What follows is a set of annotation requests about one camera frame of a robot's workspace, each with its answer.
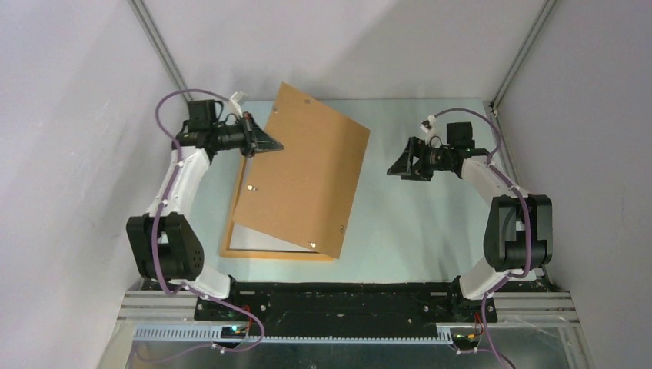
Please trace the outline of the brown backing board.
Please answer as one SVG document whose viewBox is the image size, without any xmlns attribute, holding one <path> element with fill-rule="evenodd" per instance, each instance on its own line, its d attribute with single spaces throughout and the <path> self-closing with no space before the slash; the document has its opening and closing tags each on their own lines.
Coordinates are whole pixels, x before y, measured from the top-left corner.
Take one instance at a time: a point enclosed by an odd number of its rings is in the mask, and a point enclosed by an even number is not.
<svg viewBox="0 0 652 369">
<path fill-rule="evenodd" d="M 284 149 L 249 159 L 235 222 L 338 259 L 369 129 L 287 83 L 264 129 Z"/>
</svg>

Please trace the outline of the orange wooden picture frame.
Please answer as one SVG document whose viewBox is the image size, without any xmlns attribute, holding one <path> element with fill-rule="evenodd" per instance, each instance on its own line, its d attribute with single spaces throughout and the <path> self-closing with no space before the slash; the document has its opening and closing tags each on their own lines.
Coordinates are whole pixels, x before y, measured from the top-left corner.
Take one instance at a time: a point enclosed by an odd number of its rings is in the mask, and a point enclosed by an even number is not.
<svg viewBox="0 0 652 369">
<path fill-rule="evenodd" d="M 248 159 L 242 158 L 240 160 L 238 173 L 236 175 L 234 190 L 231 193 L 228 216 L 224 228 L 224 233 L 221 238 L 219 255 L 223 258 L 332 262 L 334 260 L 333 258 L 315 252 L 309 253 L 302 251 L 236 250 L 231 247 L 232 236 L 235 229 L 233 216 L 235 214 L 235 209 L 240 198 L 247 166 Z"/>
</svg>

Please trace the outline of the landscape photo print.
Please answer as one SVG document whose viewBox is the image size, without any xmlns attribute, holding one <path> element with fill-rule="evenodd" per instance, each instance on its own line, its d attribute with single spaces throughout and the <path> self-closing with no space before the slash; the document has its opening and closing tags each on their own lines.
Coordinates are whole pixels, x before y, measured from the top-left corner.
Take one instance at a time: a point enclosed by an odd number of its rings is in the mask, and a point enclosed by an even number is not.
<svg viewBox="0 0 652 369">
<path fill-rule="evenodd" d="M 242 195 L 248 191 L 248 185 L 246 184 L 246 177 L 248 174 L 250 163 L 251 160 L 248 159 L 247 171 L 244 177 L 244 183 L 238 201 L 240 201 Z M 307 248 L 303 248 L 295 244 L 291 244 L 289 242 L 283 241 L 279 238 L 275 238 L 270 235 L 261 233 L 260 231 L 247 228 L 236 222 L 235 222 L 235 229 L 232 236 L 231 247 L 236 250 L 302 251 L 302 252 L 309 252 L 309 253 L 313 253 L 313 252 L 317 253 L 316 251 L 310 251 Z"/>
</svg>

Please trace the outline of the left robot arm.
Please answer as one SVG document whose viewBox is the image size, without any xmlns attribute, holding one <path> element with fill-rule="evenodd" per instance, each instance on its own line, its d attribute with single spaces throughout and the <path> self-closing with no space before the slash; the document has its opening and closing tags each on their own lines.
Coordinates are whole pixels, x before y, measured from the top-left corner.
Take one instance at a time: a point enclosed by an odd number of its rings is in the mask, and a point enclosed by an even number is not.
<svg viewBox="0 0 652 369">
<path fill-rule="evenodd" d="M 216 108 L 230 108 L 228 123 Z M 188 103 L 188 119 L 171 139 L 168 170 L 155 199 L 143 215 L 131 216 L 126 231 L 138 272 L 158 281 L 163 290 L 179 289 L 201 298 L 215 298 L 214 311 L 234 320 L 243 310 L 242 298 L 230 291 L 231 278 L 206 265 L 201 242 L 189 214 L 202 178 L 220 151 L 236 150 L 245 158 L 283 150 L 283 144 L 261 128 L 235 98 Z"/>
</svg>

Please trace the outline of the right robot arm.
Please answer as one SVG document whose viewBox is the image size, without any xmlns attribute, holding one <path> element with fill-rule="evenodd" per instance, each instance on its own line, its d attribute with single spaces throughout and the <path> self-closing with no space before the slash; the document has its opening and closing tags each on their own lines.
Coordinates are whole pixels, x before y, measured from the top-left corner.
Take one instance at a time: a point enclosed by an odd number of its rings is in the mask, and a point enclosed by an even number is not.
<svg viewBox="0 0 652 369">
<path fill-rule="evenodd" d="M 430 181 L 437 171 L 469 183 L 489 207 L 483 257 L 456 277 L 447 293 L 447 311 L 456 321 L 477 313 L 478 301 L 492 298 L 511 278 L 524 278 L 551 261 L 552 201 L 531 194 L 509 178 L 493 155 L 478 148 L 469 122 L 447 124 L 441 142 L 434 117 L 421 122 L 424 138 L 411 137 L 387 170 L 402 180 Z"/>
</svg>

